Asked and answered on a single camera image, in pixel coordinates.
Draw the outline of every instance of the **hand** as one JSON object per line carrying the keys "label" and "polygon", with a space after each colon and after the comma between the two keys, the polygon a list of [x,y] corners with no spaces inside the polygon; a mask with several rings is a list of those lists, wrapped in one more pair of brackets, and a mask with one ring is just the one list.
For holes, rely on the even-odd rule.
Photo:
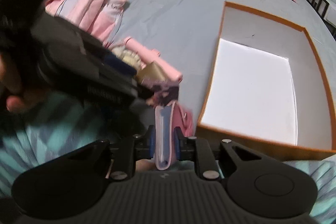
{"label": "hand", "polygon": [[6,52],[0,53],[0,82],[12,93],[6,100],[9,112],[22,113],[39,102],[47,95],[46,89],[23,89],[21,77],[14,61]]}

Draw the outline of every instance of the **person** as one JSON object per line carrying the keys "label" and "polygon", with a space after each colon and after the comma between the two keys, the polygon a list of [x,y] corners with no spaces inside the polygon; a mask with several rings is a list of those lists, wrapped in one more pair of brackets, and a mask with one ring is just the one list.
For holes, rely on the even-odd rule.
{"label": "person", "polygon": [[[99,108],[53,90],[22,85],[15,62],[0,53],[0,82],[11,94],[0,114],[0,198],[11,195],[11,185],[24,171],[97,139],[117,142]],[[136,170],[153,169],[145,160]]]}

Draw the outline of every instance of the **metal screw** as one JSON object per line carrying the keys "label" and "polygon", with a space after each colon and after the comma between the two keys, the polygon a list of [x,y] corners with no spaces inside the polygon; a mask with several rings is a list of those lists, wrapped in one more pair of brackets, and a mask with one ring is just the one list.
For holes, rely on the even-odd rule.
{"label": "metal screw", "polygon": [[207,171],[203,172],[203,177],[205,177],[206,179],[209,179],[209,180],[213,180],[213,179],[219,178],[219,173],[217,171],[214,171],[214,170],[207,170]]}
{"label": "metal screw", "polygon": [[127,178],[127,174],[123,171],[115,171],[110,174],[110,177],[114,180],[124,180],[125,178]]}

